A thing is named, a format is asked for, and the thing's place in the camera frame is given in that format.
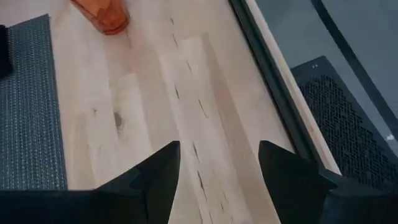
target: orange bottle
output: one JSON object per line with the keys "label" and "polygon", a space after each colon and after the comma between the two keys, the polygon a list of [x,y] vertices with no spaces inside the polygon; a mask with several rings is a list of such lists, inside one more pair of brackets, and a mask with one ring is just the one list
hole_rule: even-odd
{"label": "orange bottle", "polygon": [[71,2],[106,35],[117,34],[129,24],[123,0],[71,0]]}

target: gray mat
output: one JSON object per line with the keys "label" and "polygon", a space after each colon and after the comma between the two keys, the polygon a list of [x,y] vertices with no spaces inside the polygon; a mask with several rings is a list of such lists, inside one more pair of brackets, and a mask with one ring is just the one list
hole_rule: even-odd
{"label": "gray mat", "polygon": [[0,80],[0,189],[67,189],[48,15],[10,27],[9,44],[14,73]]}

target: black grille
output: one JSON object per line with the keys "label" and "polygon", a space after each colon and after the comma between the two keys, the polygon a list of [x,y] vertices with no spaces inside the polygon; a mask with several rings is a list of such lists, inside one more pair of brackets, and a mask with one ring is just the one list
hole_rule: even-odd
{"label": "black grille", "polygon": [[398,158],[347,89],[326,57],[292,69],[341,173],[397,192]]}

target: light wooden floor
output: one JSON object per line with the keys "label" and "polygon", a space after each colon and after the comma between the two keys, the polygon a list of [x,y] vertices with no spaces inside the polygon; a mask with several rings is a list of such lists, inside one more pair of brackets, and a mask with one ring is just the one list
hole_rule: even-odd
{"label": "light wooden floor", "polygon": [[68,1],[0,1],[0,24],[51,16],[69,188],[180,140],[170,223],[279,223],[257,150],[292,146],[228,1],[126,2],[128,30],[104,36]]}

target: black frame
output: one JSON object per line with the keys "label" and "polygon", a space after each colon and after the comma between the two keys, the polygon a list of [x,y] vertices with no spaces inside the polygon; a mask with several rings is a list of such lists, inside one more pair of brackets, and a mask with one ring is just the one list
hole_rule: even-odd
{"label": "black frame", "polygon": [[279,116],[297,154],[324,168],[319,153],[304,125],[271,52],[250,12],[246,0],[229,0],[243,34],[249,44],[262,79],[267,85]]}

